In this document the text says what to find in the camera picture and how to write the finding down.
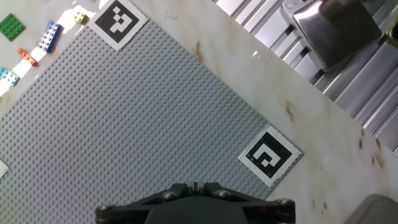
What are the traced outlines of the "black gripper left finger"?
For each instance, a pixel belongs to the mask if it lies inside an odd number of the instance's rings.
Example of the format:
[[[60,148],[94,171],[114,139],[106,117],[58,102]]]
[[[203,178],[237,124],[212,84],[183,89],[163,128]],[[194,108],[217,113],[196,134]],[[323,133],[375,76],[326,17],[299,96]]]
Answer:
[[[163,191],[127,205],[105,204],[95,210],[96,223],[144,223],[151,210],[185,197],[194,196],[196,182],[172,184]]]

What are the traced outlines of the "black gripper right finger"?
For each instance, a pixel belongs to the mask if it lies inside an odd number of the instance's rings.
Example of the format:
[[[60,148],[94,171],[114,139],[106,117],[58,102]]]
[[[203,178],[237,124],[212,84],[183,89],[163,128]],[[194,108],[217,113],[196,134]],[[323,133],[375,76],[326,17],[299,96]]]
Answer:
[[[266,201],[210,182],[197,186],[204,206],[221,223],[295,223],[295,202],[280,198]]]

